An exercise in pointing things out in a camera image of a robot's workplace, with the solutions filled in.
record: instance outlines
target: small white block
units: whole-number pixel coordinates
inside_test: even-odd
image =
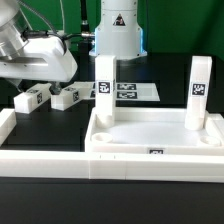
[[[15,111],[29,114],[51,97],[51,84],[36,84],[25,93],[14,97]]]
[[[72,84],[62,89],[59,95],[51,96],[51,108],[64,111],[80,100],[79,90]]]
[[[14,109],[3,109],[0,113],[0,146],[16,126]]]

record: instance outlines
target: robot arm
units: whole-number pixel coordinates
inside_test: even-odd
[[[57,37],[24,39],[28,25],[16,0],[0,0],[0,77],[68,82],[77,70]]]

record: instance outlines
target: label sticker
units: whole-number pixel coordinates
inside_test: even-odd
[[[116,88],[116,82],[115,82],[115,79],[113,81],[113,91],[115,91],[115,88]]]
[[[90,98],[95,98],[96,97],[96,91],[92,90],[90,93]]]
[[[76,102],[77,100],[79,100],[79,92],[74,92],[73,93],[73,101]]]
[[[40,104],[43,101],[42,93],[37,95],[37,103]]]
[[[164,154],[164,149],[149,149],[149,154]]]
[[[138,99],[137,92],[117,92],[118,99]]]
[[[118,15],[118,17],[114,21],[113,25],[114,26],[126,26],[121,14]]]
[[[204,83],[192,83],[192,96],[205,96],[207,85]]]
[[[117,84],[118,90],[137,90],[136,84]]]

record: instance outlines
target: robot logo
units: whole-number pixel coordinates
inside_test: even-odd
[[[116,18],[113,25],[114,26],[126,26],[121,14],[118,15],[118,17]]]

